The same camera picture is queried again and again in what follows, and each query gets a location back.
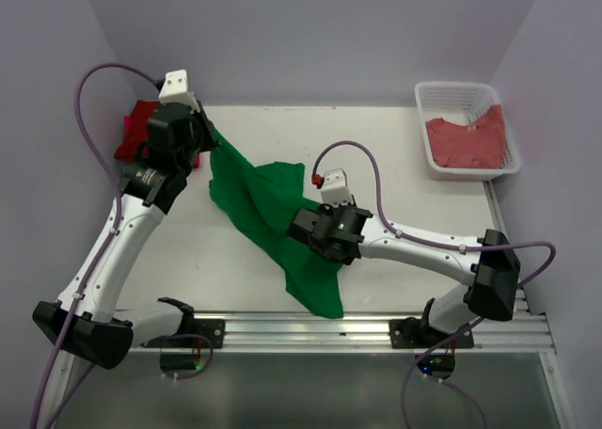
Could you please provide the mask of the green t shirt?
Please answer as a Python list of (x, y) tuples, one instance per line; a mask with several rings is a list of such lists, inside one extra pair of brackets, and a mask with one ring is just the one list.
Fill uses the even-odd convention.
[(255, 166), (222, 134), (214, 135), (220, 146), (210, 153), (212, 201), (282, 269), (288, 294), (316, 316), (340, 319), (341, 265), (325, 261), (286, 235), (297, 210), (319, 206), (304, 197), (305, 166), (286, 162)]

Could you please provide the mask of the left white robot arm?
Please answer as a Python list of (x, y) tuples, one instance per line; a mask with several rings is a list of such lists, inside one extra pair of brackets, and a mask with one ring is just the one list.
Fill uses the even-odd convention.
[(119, 182), (119, 197), (96, 244), (68, 287), (40, 301), (33, 321), (47, 339), (106, 370), (129, 350), (165, 337), (174, 346), (195, 337), (194, 309), (162, 297), (137, 310), (118, 310), (126, 278), (154, 230), (187, 185), (198, 155), (219, 143), (199, 100), (160, 103), (147, 121), (147, 139)]

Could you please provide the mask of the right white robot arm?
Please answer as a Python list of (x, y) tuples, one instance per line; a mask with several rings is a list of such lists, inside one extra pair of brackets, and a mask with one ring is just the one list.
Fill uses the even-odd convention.
[(391, 224), (354, 205), (321, 204), (298, 210), (287, 235), (328, 262), (387, 260), (453, 279), (455, 287), (430, 299), (420, 318), (402, 321), (400, 330), (413, 343), (437, 347), (479, 318), (513, 318), (520, 261), (497, 230), (456, 237)]

